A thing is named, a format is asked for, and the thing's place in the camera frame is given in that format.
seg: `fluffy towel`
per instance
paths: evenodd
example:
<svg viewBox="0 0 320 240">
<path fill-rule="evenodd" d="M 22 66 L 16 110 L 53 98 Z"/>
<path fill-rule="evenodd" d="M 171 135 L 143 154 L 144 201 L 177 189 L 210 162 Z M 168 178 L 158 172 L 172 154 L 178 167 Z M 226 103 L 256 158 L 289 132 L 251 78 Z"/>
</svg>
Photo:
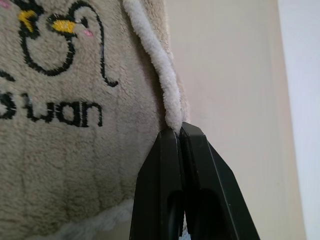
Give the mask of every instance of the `fluffy towel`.
<svg viewBox="0 0 320 240">
<path fill-rule="evenodd" d="M 0 0 L 0 240 L 129 220 L 158 132 L 187 120 L 163 0 Z"/>
</svg>

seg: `pink cheek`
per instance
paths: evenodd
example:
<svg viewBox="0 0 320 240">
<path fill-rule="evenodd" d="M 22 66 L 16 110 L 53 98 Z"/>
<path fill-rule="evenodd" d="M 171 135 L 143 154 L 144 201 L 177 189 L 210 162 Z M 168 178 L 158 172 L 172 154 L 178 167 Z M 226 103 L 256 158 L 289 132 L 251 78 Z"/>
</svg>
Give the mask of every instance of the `pink cheek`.
<svg viewBox="0 0 320 240">
<path fill-rule="evenodd" d="M 5 0 L 0 0 L 0 6 L 5 9 L 8 9 L 10 7 L 9 3 L 6 2 Z"/>
<path fill-rule="evenodd" d="M 84 30 L 83 32 L 84 32 L 84 34 L 87 35 L 88 37 L 93 37 L 93 36 L 94 36 L 93 33 L 92 33 L 90 30 L 88 30 L 88 29 Z"/>
</svg>

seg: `embroidered penguin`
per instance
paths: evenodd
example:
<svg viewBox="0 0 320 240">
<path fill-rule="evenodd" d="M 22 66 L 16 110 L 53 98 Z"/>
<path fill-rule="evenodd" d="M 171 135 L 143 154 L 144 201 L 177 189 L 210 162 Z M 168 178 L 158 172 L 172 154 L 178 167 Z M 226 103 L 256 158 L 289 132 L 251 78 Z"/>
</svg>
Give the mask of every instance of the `embroidered penguin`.
<svg viewBox="0 0 320 240">
<path fill-rule="evenodd" d="M 64 36 L 67 47 L 68 53 L 65 57 L 65 61 L 61 66 L 58 66 L 53 69 L 44 69 L 42 66 L 37 64 L 31 57 L 27 38 L 37 39 L 40 36 L 39 29 L 37 27 L 37 21 L 39 17 L 44 14 L 44 9 L 36 3 L 35 0 L 28 0 L 28 2 L 24 0 L 11 0 L 15 5 L 19 6 L 21 12 L 18 15 L 18 19 L 20 21 L 20 31 L 19 35 L 21 37 L 21 47 L 24 54 L 25 62 L 28 64 L 29 67 L 38 71 L 39 73 L 45 74 L 47 76 L 57 76 L 65 71 L 67 71 L 73 63 L 73 59 L 76 53 L 75 46 L 72 42 L 73 38 L 77 37 L 77 34 L 74 32 L 74 28 L 77 24 L 82 24 L 85 28 L 85 34 L 87 36 L 92 36 L 92 33 L 89 31 L 88 21 L 85 17 L 81 20 L 76 21 L 75 19 L 75 12 L 80 8 L 87 7 L 94 12 L 96 21 L 99 24 L 100 28 L 100 35 L 101 35 L 101 54 L 100 54 L 100 73 L 104 80 L 104 82 L 110 86 L 115 87 L 118 82 L 117 81 L 109 81 L 106 76 L 106 69 L 105 69 L 105 54 L 104 54 L 104 27 L 100 20 L 99 15 L 95 11 L 95 9 L 84 1 L 76 1 L 74 2 L 68 10 L 67 15 L 57 15 L 52 14 L 47 19 L 47 26 L 50 31 L 56 32 L 62 36 Z"/>
</svg>

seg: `penguin beak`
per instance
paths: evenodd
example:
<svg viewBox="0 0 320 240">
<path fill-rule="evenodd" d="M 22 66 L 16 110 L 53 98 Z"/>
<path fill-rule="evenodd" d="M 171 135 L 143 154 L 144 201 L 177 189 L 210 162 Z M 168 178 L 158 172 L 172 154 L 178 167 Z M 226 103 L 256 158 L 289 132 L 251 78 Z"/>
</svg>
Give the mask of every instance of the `penguin beak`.
<svg viewBox="0 0 320 240">
<path fill-rule="evenodd" d="M 63 35 L 73 35 L 75 34 L 74 32 L 74 28 L 76 26 L 76 23 L 74 21 L 70 21 L 70 20 L 54 20 L 52 23 L 52 28 Z"/>
<path fill-rule="evenodd" d="M 24 26 L 26 27 L 26 29 L 28 29 L 30 33 L 33 33 L 35 31 L 34 24 L 31 21 L 31 19 L 36 17 L 37 14 L 33 10 L 23 10 L 18 15 L 19 20 L 24 24 Z"/>
</svg>

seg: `towel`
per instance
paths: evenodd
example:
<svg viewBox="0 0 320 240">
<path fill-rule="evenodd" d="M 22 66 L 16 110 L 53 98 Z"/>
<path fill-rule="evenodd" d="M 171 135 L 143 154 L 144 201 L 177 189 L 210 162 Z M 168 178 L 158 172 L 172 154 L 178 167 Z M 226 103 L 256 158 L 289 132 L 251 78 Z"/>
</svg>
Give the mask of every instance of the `towel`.
<svg viewBox="0 0 320 240">
<path fill-rule="evenodd" d="M 157 134 L 189 120 L 164 0 L 0 0 L 0 240 L 131 218 Z"/>
</svg>

